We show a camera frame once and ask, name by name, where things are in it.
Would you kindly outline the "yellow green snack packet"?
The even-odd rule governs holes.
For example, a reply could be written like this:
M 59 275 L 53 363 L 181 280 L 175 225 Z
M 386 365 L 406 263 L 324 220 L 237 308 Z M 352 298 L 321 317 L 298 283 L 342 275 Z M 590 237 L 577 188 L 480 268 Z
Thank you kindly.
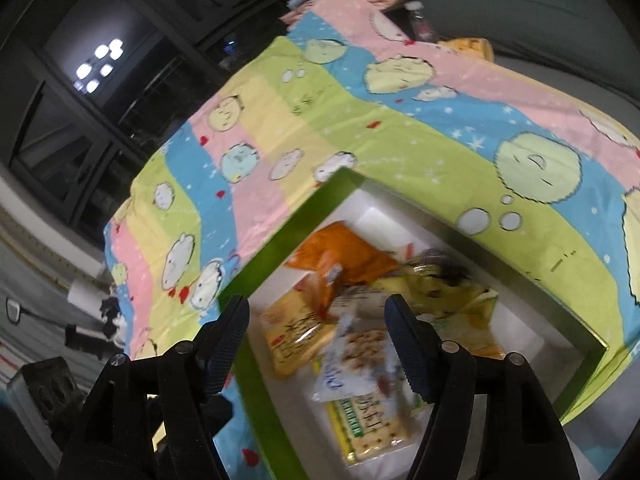
M 410 310 L 429 322 L 442 340 L 457 341 L 474 356 L 501 359 L 506 355 L 490 329 L 498 300 L 495 289 L 470 281 L 449 286 L 434 278 L 419 287 L 400 276 L 380 278 L 373 286 L 403 296 Z

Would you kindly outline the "tan paper snack packet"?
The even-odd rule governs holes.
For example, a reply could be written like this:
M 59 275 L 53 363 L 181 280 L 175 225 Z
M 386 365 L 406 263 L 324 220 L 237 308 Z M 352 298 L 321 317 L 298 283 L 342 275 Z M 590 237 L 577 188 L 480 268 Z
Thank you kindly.
M 280 378 L 293 376 L 331 342 L 336 322 L 329 317 L 335 290 L 314 271 L 281 268 L 260 291 L 259 323 Z

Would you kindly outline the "blue white snack packet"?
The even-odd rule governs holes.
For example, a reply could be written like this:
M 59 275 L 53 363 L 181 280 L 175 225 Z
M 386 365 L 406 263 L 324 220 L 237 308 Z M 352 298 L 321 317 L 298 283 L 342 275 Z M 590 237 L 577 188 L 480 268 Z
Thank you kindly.
M 370 393 L 390 396 L 399 362 L 382 318 L 346 312 L 321 357 L 312 398 L 328 403 Z

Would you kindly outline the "soda cracker packet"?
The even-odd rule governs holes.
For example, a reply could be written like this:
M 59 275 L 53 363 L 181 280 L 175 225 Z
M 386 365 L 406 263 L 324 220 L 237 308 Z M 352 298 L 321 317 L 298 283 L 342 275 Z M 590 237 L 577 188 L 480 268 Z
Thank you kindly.
M 341 456 L 352 466 L 407 446 L 418 432 L 424 402 L 416 394 L 390 400 L 369 393 L 324 408 Z

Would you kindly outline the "orange snack packet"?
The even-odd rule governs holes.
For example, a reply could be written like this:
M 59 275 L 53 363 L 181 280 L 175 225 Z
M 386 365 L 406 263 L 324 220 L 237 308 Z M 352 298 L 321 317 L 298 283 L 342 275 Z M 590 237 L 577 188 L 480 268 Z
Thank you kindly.
M 329 287 L 370 283 L 397 270 L 399 263 L 337 221 L 310 234 L 286 265 L 316 274 Z

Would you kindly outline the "green white storage box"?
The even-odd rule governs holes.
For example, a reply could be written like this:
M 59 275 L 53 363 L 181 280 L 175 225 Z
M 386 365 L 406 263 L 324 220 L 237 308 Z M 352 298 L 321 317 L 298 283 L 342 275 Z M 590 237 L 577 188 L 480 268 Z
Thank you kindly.
M 303 204 L 226 288 L 254 315 L 298 280 L 286 260 L 312 232 L 345 221 L 369 243 L 449 252 L 498 294 L 492 331 L 500 360 L 472 356 L 457 336 L 440 336 L 385 296 L 384 320 L 408 376 L 434 396 L 416 442 L 382 460 L 386 479 L 574 479 L 561 419 L 605 352 L 593 330 L 559 299 L 491 252 L 371 179 L 342 169 Z

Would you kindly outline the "gold wrapped snack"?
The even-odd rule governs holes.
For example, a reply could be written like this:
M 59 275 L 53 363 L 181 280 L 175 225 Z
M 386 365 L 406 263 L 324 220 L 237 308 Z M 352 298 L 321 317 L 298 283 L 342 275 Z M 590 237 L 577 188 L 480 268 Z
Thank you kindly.
M 422 280 L 431 278 L 449 287 L 457 287 L 471 281 L 471 273 L 465 266 L 451 257 L 449 252 L 437 248 L 425 249 L 409 258 L 405 266 L 412 275 Z

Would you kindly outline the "colourful cartoon bedsheet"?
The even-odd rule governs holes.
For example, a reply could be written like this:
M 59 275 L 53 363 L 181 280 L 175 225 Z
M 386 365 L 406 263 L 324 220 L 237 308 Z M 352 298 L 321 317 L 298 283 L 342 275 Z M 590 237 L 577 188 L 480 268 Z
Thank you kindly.
M 562 416 L 639 353 L 639 142 L 494 63 L 409 40 L 364 0 L 318 0 L 146 163 L 104 229 L 134 356 L 216 318 L 232 278 L 337 169 L 457 223 L 605 342 Z

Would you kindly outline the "yellow bag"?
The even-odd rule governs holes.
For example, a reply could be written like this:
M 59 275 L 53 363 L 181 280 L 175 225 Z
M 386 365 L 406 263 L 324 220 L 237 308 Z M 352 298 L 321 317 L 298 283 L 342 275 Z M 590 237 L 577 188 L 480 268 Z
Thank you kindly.
M 485 38 L 454 38 L 439 40 L 438 44 L 469 58 L 481 58 L 489 63 L 495 62 L 494 49 Z

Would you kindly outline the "clear plastic bottle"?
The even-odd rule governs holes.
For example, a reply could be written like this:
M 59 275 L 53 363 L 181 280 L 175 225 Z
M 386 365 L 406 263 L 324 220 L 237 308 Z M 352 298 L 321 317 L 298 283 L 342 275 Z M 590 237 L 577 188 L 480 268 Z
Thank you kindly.
M 420 1 L 408 1 L 405 3 L 405 9 L 409 14 L 409 22 L 416 40 L 437 44 L 438 35 L 426 17 L 424 5 Z

